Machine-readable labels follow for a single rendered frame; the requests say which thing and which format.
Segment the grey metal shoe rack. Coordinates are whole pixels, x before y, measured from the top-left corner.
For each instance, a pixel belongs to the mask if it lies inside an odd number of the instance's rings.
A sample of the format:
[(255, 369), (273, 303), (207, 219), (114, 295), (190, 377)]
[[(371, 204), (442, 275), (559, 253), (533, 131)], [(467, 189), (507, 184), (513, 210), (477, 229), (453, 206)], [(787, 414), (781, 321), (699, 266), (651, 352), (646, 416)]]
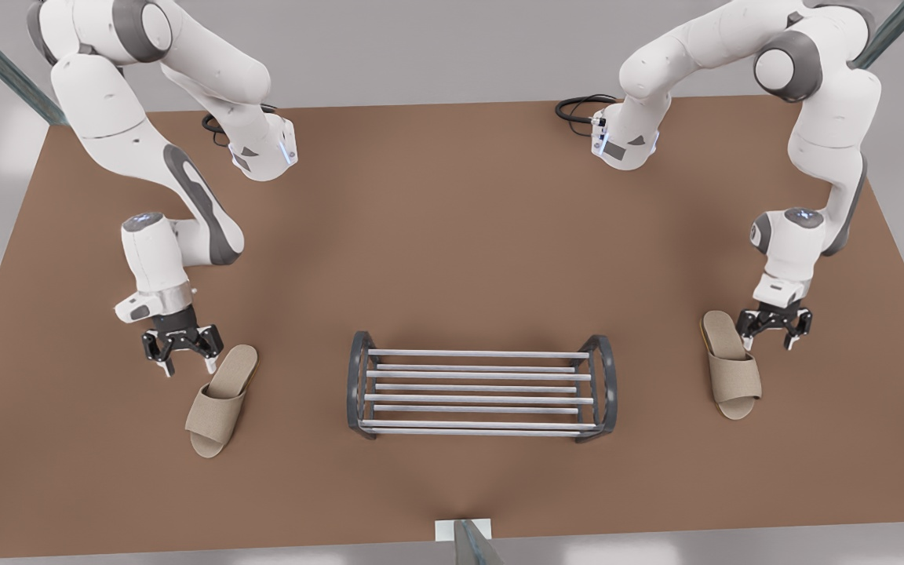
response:
[(347, 376), (348, 427), (384, 434), (515, 436), (587, 443), (618, 419), (612, 344), (574, 352), (381, 349), (361, 330)]

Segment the silver frame post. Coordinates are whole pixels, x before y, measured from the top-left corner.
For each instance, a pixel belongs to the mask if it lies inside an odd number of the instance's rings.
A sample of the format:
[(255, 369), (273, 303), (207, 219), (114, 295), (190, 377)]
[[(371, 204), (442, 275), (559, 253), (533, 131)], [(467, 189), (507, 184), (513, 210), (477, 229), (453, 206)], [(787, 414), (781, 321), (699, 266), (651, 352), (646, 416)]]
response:
[(35, 82), (24, 71), (0, 50), (0, 82), (8, 86), (12, 92), (28, 107), (32, 108), (47, 124), (67, 126), (64, 112), (46, 93), (35, 85)]
[(457, 519), (453, 525), (455, 565), (505, 565), (473, 521)]
[(904, 0), (876, 29), (864, 50), (852, 61), (850, 68), (869, 69), (904, 33)]

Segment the white post foot plate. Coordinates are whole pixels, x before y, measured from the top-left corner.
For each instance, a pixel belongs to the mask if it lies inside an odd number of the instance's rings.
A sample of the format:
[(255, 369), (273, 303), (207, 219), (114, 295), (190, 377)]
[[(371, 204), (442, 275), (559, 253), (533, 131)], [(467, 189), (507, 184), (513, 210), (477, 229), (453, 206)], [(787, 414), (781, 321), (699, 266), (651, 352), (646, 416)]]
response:
[(493, 539), (492, 533), (492, 523), (491, 519), (483, 518), (483, 519), (446, 519), (446, 521), (436, 521), (435, 525), (435, 541), (436, 542), (445, 542), (445, 541), (453, 541), (454, 540), (454, 526), (455, 523), (460, 522), (473, 522), (476, 526), (477, 530), (485, 537), (487, 540)]

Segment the beige fabric slipper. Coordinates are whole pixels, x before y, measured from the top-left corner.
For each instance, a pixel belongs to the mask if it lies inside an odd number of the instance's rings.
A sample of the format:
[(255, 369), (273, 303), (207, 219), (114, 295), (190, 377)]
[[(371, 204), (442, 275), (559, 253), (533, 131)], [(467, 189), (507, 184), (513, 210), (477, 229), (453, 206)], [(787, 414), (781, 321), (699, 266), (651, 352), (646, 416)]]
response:
[(706, 312), (700, 327), (708, 354), (714, 402), (725, 418), (741, 421), (763, 397), (756, 359), (743, 347), (735, 322), (726, 312)]
[(258, 363), (258, 351), (251, 344), (237, 344), (211, 382), (198, 390), (185, 429), (200, 457), (216, 457), (231, 440)]

